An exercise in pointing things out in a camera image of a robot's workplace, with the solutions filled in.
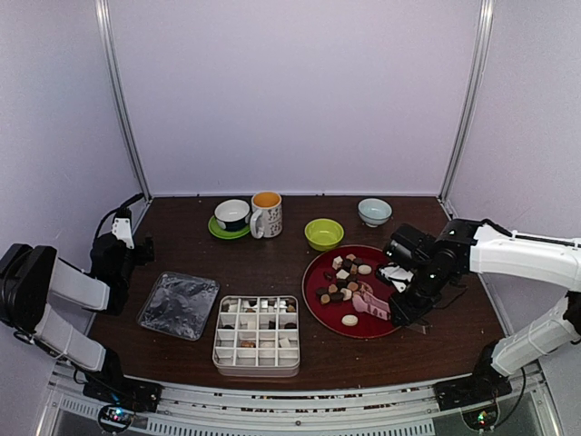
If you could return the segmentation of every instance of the green plate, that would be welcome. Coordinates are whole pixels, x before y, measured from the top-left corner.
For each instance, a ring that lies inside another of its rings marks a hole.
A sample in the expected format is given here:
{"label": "green plate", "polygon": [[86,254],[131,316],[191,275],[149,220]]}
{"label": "green plate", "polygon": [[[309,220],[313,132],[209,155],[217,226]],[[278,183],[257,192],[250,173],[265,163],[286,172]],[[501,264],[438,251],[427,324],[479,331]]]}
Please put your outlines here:
{"label": "green plate", "polygon": [[226,232],[225,230],[220,228],[220,226],[216,222],[216,217],[212,215],[212,218],[210,218],[210,221],[208,222],[208,230],[210,231],[211,234],[213,234],[217,238],[230,240],[246,236],[248,233],[251,232],[251,227],[247,225],[246,227],[242,228],[237,232]]}

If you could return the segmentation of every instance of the round red tray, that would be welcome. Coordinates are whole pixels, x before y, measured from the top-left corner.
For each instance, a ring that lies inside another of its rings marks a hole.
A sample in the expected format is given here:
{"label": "round red tray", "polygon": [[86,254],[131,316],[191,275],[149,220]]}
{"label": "round red tray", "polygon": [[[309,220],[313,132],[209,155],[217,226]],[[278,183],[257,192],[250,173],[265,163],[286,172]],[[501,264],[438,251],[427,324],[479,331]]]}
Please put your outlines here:
{"label": "round red tray", "polygon": [[[302,297],[307,304],[313,316],[325,327],[333,330],[343,336],[349,336],[356,339],[372,339],[379,338],[390,334],[398,329],[394,327],[391,321],[384,321],[368,313],[357,313],[353,308],[351,301],[328,304],[321,304],[315,291],[321,287],[328,287],[332,282],[325,279],[323,273],[330,273],[333,277],[337,273],[332,268],[333,259],[349,254],[355,254],[357,257],[373,268],[373,273],[369,275],[358,275],[360,282],[366,282],[373,288],[373,295],[380,300],[386,301],[389,296],[396,290],[393,286],[380,282],[375,277],[375,269],[380,264],[388,262],[387,257],[381,250],[377,248],[368,247],[365,245],[344,245],[342,247],[326,252],[312,261],[302,277]],[[348,327],[343,325],[341,319],[345,315],[356,315],[359,322],[355,327]]]}

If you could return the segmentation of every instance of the dark brown tabletop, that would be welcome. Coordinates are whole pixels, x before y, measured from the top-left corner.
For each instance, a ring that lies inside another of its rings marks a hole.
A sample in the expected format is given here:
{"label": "dark brown tabletop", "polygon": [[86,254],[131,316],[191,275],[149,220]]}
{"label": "dark brown tabletop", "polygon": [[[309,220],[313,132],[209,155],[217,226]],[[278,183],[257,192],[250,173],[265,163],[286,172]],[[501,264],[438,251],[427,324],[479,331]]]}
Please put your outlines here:
{"label": "dark brown tabletop", "polygon": [[[466,294],[446,310],[426,316],[429,335],[399,329],[374,340],[339,336],[319,324],[302,301],[301,279],[318,255],[304,237],[315,218],[331,218],[345,229],[342,244],[383,248],[401,223],[440,233],[447,218],[435,198],[385,198],[393,219],[379,228],[366,227],[358,217],[360,197],[285,196],[283,232],[271,240],[247,235],[237,241],[212,237],[207,229],[222,197],[162,198],[153,201],[137,232],[151,233],[156,261],[135,269],[130,298],[121,316],[98,315],[91,337],[119,353],[126,374],[163,382],[240,389],[320,390],[420,382],[471,372],[480,350],[503,336],[495,312],[471,274]],[[300,300],[300,373],[289,379],[224,377],[212,363],[218,304],[212,309],[197,342],[145,330],[137,324],[153,284],[163,272],[211,278],[224,295],[296,295]],[[443,291],[446,304],[459,292]]]}

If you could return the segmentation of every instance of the bowl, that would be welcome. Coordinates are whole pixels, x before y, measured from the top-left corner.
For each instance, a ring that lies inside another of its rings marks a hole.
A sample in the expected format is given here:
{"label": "bowl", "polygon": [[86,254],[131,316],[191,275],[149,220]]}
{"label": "bowl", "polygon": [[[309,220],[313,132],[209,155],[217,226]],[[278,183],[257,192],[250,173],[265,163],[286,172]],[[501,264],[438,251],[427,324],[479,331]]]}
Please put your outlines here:
{"label": "bowl", "polygon": [[242,200],[227,200],[214,209],[216,223],[222,230],[237,232],[243,229],[251,217],[251,207]]}
{"label": "bowl", "polygon": [[344,235],[341,224],[327,218],[313,220],[305,226],[305,236],[309,245],[318,252],[327,252],[336,248]]}
{"label": "bowl", "polygon": [[391,206],[379,198],[366,198],[358,206],[359,218],[369,227],[385,224],[391,216]]}

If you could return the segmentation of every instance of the light blue bowl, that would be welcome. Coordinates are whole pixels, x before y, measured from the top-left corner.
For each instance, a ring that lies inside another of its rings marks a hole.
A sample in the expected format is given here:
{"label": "light blue bowl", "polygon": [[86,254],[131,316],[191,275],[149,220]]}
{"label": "light blue bowl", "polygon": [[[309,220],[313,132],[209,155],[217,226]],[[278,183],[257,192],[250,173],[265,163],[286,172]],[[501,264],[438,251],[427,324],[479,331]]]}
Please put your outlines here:
{"label": "light blue bowl", "polygon": [[366,198],[358,206],[359,218],[369,227],[385,224],[391,216],[391,206],[379,198]]}

